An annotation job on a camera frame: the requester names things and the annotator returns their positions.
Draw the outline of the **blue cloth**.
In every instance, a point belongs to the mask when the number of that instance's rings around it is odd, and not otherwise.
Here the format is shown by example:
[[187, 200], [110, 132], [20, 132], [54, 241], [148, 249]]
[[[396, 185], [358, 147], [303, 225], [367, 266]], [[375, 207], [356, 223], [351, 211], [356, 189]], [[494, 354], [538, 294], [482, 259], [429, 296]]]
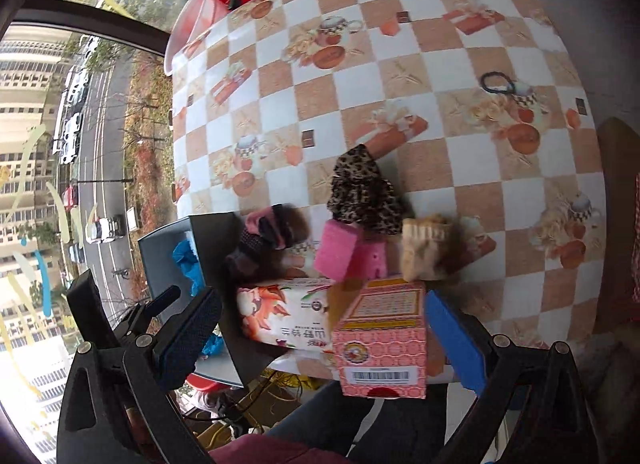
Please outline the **blue cloth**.
[[[191, 282], [190, 296], [198, 296], [205, 289], [204, 276], [202, 274], [200, 261], [194, 253], [191, 243], [187, 239], [178, 242], [171, 253], [171, 258], [180, 269], [182, 275]], [[208, 340], [201, 352], [201, 358], [219, 356], [224, 349], [224, 339], [217, 331], [209, 335]]]

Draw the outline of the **leopard print scrunchie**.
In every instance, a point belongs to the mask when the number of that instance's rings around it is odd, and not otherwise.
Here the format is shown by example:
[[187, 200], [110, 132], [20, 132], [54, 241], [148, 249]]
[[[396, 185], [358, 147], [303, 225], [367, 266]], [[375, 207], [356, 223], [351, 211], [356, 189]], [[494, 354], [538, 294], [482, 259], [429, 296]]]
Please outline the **leopard print scrunchie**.
[[405, 214], [393, 184], [363, 144], [337, 158], [326, 207], [338, 222], [383, 235], [398, 235]]

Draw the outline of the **red plastic chair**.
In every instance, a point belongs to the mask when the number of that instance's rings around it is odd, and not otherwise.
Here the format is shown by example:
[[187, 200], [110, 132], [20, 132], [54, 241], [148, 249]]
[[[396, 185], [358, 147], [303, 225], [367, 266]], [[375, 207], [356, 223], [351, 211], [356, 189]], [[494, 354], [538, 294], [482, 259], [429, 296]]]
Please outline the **red plastic chair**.
[[229, 389], [230, 386], [227, 384], [222, 384], [215, 382], [215, 380], [211, 380], [210, 378], [200, 376], [198, 374], [190, 374], [186, 377], [186, 382], [198, 392], [203, 392], [203, 394], [214, 394], [215, 392], [222, 392], [223, 390]]

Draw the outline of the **beige knit sock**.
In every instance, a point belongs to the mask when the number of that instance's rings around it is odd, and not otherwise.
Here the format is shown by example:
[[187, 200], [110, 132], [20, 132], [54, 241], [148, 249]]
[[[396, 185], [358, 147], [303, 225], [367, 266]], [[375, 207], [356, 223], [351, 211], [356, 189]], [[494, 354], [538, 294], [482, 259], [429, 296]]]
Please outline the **beige knit sock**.
[[461, 243], [460, 225], [441, 213], [402, 221], [400, 273], [406, 282], [442, 281]]

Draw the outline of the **pink sponge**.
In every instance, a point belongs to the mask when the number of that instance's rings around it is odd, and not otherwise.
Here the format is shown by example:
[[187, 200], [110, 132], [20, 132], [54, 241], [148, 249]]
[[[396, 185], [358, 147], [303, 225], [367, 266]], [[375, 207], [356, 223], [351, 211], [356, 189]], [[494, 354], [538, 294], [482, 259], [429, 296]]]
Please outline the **pink sponge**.
[[367, 241], [352, 225], [326, 221], [314, 269], [335, 282], [384, 279], [388, 274], [386, 242]]

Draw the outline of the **pink patterned carton box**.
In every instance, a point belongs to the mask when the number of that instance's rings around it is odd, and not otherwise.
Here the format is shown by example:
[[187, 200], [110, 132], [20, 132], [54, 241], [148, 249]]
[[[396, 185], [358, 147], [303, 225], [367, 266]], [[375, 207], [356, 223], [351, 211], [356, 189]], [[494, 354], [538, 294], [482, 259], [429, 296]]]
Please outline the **pink patterned carton box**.
[[342, 392], [349, 397], [423, 399], [426, 392], [425, 286], [372, 281], [332, 329]]

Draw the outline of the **white open storage box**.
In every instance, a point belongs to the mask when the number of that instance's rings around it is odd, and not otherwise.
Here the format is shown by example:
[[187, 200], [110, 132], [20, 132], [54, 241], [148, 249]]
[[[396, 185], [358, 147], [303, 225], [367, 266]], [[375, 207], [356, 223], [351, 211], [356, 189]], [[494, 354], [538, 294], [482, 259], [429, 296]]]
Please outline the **white open storage box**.
[[[202, 213], [181, 218], [145, 234], [138, 240], [142, 267], [153, 298], [171, 286], [180, 288], [180, 296], [160, 313], [160, 322], [213, 295], [209, 306], [198, 309], [203, 338], [213, 330], [221, 332], [224, 348], [218, 356], [198, 358], [194, 373], [214, 382], [243, 387], [277, 358], [288, 352], [279, 346], [258, 343], [244, 335], [236, 291], [240, 279], [231, 275], [226, 257], [238, 246], [242, 222], [236, 213]], [[196, 258], [195, 269], [204, 288], [192, 294], [193, 280], [183, 274], [172, 253], [187, 241]]]

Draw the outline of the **checkered patterned tablecloth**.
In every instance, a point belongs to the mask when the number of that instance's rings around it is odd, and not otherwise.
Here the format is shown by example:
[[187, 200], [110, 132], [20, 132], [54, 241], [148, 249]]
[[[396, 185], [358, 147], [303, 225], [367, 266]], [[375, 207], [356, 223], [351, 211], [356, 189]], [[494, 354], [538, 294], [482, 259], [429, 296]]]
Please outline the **checkered patterned tablecloth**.
[[296, 206], [309, 275], [335, 161], [363, 144], [468, 243], [457, 290], [493, 333], [584, 352], [605, 253], [596, 127], [538, 0], [252, 0], [172, 60], [178, 213]]

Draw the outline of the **pink translucent basin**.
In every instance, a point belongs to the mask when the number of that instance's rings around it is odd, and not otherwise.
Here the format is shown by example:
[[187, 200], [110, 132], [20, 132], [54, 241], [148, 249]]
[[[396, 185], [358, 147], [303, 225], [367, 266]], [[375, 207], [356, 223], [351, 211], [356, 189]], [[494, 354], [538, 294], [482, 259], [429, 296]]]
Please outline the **pink translucent basin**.
[[172, 75], [172, 60], [195, 36], [202, 11], [206, 10], [208, 0], [188, 0], [178, 15], [169, 35], [164, 54], [164, 73]]

